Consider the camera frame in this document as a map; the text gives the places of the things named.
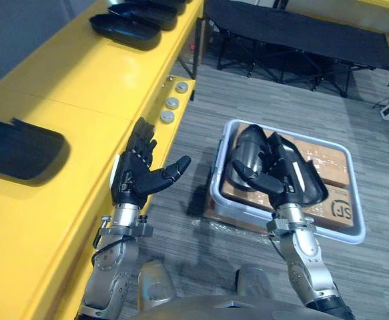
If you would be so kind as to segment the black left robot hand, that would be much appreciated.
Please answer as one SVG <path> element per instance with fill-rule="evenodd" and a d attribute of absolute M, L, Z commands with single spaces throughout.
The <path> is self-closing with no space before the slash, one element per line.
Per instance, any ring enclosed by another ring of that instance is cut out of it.
<path fill-rule="evenodd" d="M 129 203 L 143 208 L 149 195 L 173 185 L 191 163 L 187 155 L 164 168 L 151 170 L 154 125 L 139 118 L 127 141 L 125 151 L 118 155 L 117 165 L 111 178 L 111 200 L 114 206 Z"/>

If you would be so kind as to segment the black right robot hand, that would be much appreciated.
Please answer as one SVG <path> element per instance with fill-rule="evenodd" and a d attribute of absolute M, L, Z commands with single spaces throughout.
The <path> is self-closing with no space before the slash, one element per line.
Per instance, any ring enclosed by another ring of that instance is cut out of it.
<path fill-rule="evenodd" d="M 239 159 L 232 161 L 242 181 L 251 188 L 268 195 L 270 205 L 277 209 L 288 203 L 302 204 L 305 182 L 302 165 L 305 161 L 291 141 L 273 132 L 268 138 L 266 148 L 258 153 L 262 168 L 254 170 Z"/>

